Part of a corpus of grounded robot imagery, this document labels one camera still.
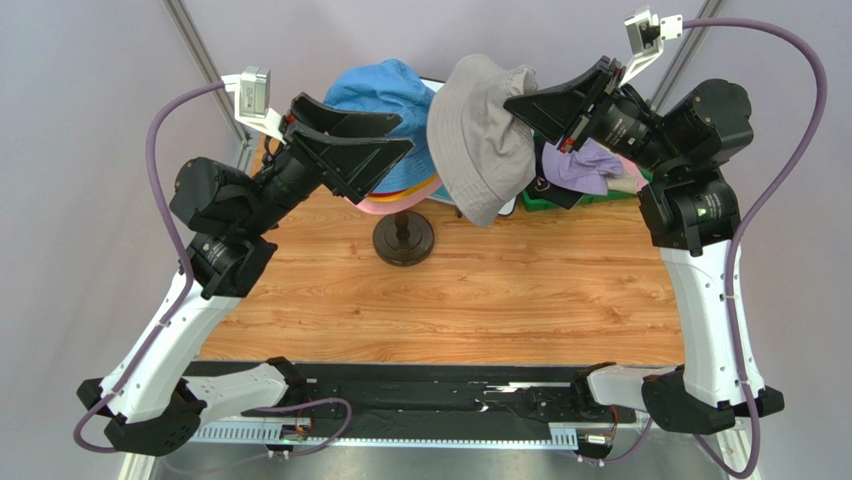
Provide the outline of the lavender hat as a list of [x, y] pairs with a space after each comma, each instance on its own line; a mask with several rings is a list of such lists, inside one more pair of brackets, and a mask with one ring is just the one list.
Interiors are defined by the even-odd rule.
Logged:
[[591, 195], [606, 195], [607, 181], [625, 173], [621, 160], [595, 142], [569, 153], [545, 143], [541, 165], [550, 184]]

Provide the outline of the blue hat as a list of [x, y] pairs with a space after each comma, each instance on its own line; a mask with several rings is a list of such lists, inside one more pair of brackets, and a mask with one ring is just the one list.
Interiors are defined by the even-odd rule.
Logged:
[[326, 91], [323, 103], [334, 109], [399, 114], [402, 123], [390, 136], [414, 143], [373, 192], [405, 190], [436, 174], [427, 142], [434, 97], [435, 92], [421, 82], [418, 74], [398, 59], [349, 69]]

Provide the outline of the pink bucket hat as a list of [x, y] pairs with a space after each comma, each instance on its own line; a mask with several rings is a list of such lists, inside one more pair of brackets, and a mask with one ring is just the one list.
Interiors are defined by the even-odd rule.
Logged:
[[359, 211], [368, 215], [390, 215], [407, 210], [435, 193], [443, 182], [437, 174], [428, 180], [390, 196], [368, 196], [359, 203], [350, 202]]

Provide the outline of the grey hat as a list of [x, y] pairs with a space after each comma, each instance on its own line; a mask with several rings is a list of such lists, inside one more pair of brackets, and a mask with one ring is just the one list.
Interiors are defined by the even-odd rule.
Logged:
[[473, 54], [457, 62], [431, 103], [431, 158], [451, 200], [478, 227], [491, 225], [536, 177], [532, 129], [504, 103], [537, 88], [532, 67], [504, 69]]

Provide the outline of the red hat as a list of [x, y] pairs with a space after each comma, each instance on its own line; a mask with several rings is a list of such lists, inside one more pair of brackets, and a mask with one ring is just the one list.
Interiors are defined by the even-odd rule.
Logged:
[[393, 201], [392, 200], [393, 198], [398, 197], [399, 195], [405, 196], [405, 194], [406, 194], [406, 190], [393, 191], [393, 192], [371, 192], [368, 195], [368, 197], [369, 198], [377, 198], [378, 200], [381, 199], [382, 201], [389, 198], [390, 199], [389, 201]]

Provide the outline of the yellow bucket hat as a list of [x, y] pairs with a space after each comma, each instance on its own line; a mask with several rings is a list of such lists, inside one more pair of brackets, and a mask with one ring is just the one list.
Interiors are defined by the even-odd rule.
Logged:
[[439, 186], [441, 184], [440, 179], [437, 175], [433, 175], [429, 179], [424, 180], [423, 182], [420, 182], [420, 183], [418, 183], [414, 186], [411, 186], [411, 187], [405, 189], [406, 190], [405, 196], [399, 195], [398, 197], [393, 198], [392, 199], [393, 201], [389, 201], [390, 200], [389, 198], [385, 199], [384, 201], [382, 201], [381, 199], [378, 200], [377, 198], [369, 198], [369, 197], [367, 197], [367, 199], [370, 200], [370, 201], [379, 202], [379, 203], [396, 202], [396, 201], [400, 201], [400, 200], [403, 200], [405, 198], [408, 198], [408, 197], [420, 192], [421, 190], [429, 189], [429, 188], [432, 187], [433, 184], [436, 184], [437, 186]]

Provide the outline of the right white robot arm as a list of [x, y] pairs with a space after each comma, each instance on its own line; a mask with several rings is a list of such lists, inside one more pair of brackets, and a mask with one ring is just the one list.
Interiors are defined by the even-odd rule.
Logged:
[[735, 294], [740, 208], [721, 168], [753, 139], [746, 90], [723, 79], [693, 88], [658, 115], [604, 57], [581, 76], [515, 95], [505, 109], [564, 153], [593, 140], [651, 174], [638, 194], [676, 298], [684, 361], [640, 368], [607, 362], [575, 381], [590, 403], [643, 411], [669, 432], [712, 435], [740, 417], [781, 411], [753, 359], [744, 309]]

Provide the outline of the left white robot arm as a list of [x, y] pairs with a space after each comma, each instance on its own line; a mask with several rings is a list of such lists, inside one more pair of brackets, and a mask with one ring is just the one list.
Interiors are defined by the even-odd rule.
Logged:
[[[181, 167], [166, 197], [155, 159], [165, 114], [149, 129], [146, 166], [179, 266], [127, 356], [78, 388], [85, 418], [106, 419], [106, 453], [165, 456], [213, 421], [285, 405], [303, 378], [283, 357], [214, 377], [190, 377], [187, 369], [263, 275], [277, 250], [269, 231], [320, 187], [363, 200], [413, 148], [393, 136], [402, 121], [394, 112], [339, 110], [303, 93], [278, 113], [264, 94], [235, 87], [232, 95], [236, 120], [279, 144], [256, 174], [197, 157]], [[176, 235], [178, 224], [193, 233], [191, 241]]]

